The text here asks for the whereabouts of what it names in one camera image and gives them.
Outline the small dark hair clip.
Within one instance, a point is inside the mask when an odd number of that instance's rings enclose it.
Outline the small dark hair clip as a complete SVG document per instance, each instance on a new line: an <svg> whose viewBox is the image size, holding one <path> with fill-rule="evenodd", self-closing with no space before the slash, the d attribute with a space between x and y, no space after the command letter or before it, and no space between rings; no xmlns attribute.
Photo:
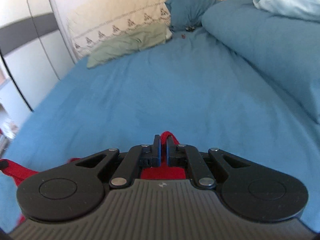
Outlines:
<svg viewBox="0 0 320 240"><path fill-rule="evenodd" d="M195 27L186 27L185 29L187 32L193 32L195 30Z"/></svg>

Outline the teal blue pillow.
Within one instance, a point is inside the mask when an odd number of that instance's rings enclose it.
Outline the teal blue pillow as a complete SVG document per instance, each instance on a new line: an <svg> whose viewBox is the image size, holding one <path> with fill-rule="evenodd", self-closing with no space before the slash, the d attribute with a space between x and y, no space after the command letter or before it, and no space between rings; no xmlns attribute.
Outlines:
<svg viewBox="0 0 320 240"><path fill-rule="evenodd" d="M186 31L186 27L201 27L203 14L220 0L166 0L170 12L170 29Z"/></svg>

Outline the cream embroidered pillow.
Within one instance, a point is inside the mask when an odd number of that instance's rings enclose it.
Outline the cream embroidered pillow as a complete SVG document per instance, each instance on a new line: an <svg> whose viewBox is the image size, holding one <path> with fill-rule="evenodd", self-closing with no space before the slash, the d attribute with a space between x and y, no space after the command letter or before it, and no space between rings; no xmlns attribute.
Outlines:
<svg viewBox="0 0 320 240"><path fill-rule="evenodd" d="M77 59L89 55L106 40L145 25L170 23L164 2L147 4L94 4L89 2L68 16L68 31Z"/></svg>

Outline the white wardrobe with grey band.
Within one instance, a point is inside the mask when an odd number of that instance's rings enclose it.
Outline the white wardrobe with grey band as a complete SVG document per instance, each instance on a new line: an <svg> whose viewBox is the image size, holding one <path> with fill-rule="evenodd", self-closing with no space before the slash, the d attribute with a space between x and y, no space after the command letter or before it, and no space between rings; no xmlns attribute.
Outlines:
<svg viewBox="0 0 320 240"><path fill-rule="evenodd" d="M16 138L29 139L35 110L74 66L50 0L1 0L1 64Z"/></svg>

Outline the rolled blue duvet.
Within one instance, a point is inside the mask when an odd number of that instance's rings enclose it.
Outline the rolled blue duvet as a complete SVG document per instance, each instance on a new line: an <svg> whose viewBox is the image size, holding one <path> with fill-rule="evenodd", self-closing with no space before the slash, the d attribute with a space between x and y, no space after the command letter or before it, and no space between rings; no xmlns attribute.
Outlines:
<svg viewBox="0 0 320 240"><path fill-rule="evenodd" d="M204 13L202 25L319 123L319 23L274 15L252 0L225 0Z"/></svg>

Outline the sage green pillow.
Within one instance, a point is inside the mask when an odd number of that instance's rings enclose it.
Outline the sage green pillow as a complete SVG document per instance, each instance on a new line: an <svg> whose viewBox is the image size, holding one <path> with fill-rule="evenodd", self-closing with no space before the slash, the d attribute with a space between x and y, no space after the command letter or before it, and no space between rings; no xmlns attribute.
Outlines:
<svg viewBox="0 0 320 240"><path fill-rule="evenodd" d="M143 51L159 44L165 44L172 38L172 32L164 23L153 23L135 29L129 33L104 41L91 52L87 59L87 68L91 69L114 59Z"/></svg>

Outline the blue bed sheet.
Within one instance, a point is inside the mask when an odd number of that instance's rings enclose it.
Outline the blue bed sheet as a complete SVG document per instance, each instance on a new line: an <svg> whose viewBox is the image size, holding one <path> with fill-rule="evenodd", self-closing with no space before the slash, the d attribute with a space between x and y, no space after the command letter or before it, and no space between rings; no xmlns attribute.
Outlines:
<svg viewBox="0 0 320 240"><path fill-rule="evenodd" d="M285 90L205 29L88 69L79 61L41 102L29 139L4 157L33 170L165 131L292 175L308 189L302 221L319 231L319 125Z"/></svg>

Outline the red knit garment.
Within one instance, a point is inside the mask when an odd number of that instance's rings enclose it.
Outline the red knit garment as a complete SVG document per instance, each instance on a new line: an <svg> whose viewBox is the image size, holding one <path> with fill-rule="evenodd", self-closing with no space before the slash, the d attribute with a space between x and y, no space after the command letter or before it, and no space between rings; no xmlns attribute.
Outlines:
<svg viewBox="0 0 320 240"><path fill-rule="evenodd" d="M127 152L101 148L75 155L65 163L42 171L33 170L12 159L1 159L1 173L16 186L15 225L31 219L45 223L70 222L96 210L112 190L129 187L135 179L185 179L181 167L167 165L166 131L161 137L161 165L142 168L141 145Z"/></svg>

